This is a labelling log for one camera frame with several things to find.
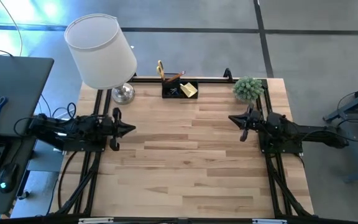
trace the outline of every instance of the computer mouse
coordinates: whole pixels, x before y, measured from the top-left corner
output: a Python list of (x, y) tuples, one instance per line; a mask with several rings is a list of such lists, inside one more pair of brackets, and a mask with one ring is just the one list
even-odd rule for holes
[(17, 168), (19, 166), (14, 162), (2, 167), (0, 171), (0, 191), (2, 193), (9, 193), (15, 188)]

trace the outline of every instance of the wooden tabletop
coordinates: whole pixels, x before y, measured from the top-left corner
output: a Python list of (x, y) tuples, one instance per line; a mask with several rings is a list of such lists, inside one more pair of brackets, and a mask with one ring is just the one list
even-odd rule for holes
[[(267, 81), (273, 110), (291, 119), (284, 81)], [(136, 130), (119, 140), (119, 152), (106, 146), (92, 216), (273, 217), (266, 164), (257, 134), (249, 131), (247, 141), (240, 142), (242, 131), (227, 118), (247, 108), (232, 94), (233, 84), (199, 84), (197, 100), (162, 99), (158, 83), (132, 86), (136, 91), (134, 101), (121, 106), (112, 100), (109, 114), (119, 107), (122, 121), (135, 125)], [(77, 114), (91, 114), (95, 99), (96, 90), (83, 84)], [(79, 152), (68, 166), (62, 183), (63, 202), (78, 185), (83, 157), (84, 153)], [(299, 158), (283, 154), (283, 165), (288, 187), (313, 213)], [(281, 191), (277, 193), (284, 210)], [(51, 212), (55, 210), (56, 197)]]

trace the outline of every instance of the lamp shade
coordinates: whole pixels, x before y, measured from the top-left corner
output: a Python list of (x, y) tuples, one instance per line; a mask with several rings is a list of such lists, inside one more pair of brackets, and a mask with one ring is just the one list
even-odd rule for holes
[(85, 84), (105, 90), (123, 85), (137, 62), (115, 17), (90, 14), (72, 22), (65, 40)]

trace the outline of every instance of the gray floor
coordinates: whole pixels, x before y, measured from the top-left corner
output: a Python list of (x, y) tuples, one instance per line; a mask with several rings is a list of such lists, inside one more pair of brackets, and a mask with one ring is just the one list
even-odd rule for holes
[[(107, 13), (122, 27), (255, 29), (251, 0), (98, 0), (5, 1), (20, 24), (68, 25), (79, 16)], [(358, 30), (358, 1), (260, 0), (266, 29)], [(0, 25), (11, 24), (0, 6)], [(52, 109), (78, 99), (80, 76), (63, 32), (23, 31), (23, 56), (52, 57), (55, 65), (44, 90)], [(138, 75), (155, 75), (157, 60), (169, 72), (220, 77), (226, 67), (234, 76), (266, 77), (259, 34), (127, 32), (135, 47)], [(337, 101), (358, 90), (358, 36), (268, 35), (274, 77), (284, 78), (294, 120), (323, 125), (322, 116)], [(0, 49), (19, 52), (13, 30), (0, 30)], [(43, 102), (42, 110), (46, 111)], [(39, 145), (34, 170), (58, 171), (61, 156)], [(306, 176), (315, 213), (325, 218), (358, 220), (358, 182), (342, 177), (354, 171), (347, 149), (305, 143)], [(20, 201), (13, 217), (45, 214), (56, 174), (33, 172), (26, 188), (33, 197)]]

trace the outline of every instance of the succulent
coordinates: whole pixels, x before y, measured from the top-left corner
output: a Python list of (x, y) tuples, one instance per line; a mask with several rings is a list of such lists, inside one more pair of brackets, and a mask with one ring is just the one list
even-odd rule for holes
[(233, 87), (233, 93), (241, 101), (256, 100), (264, 92), (262, 81), (251, 77), (240, 78)]

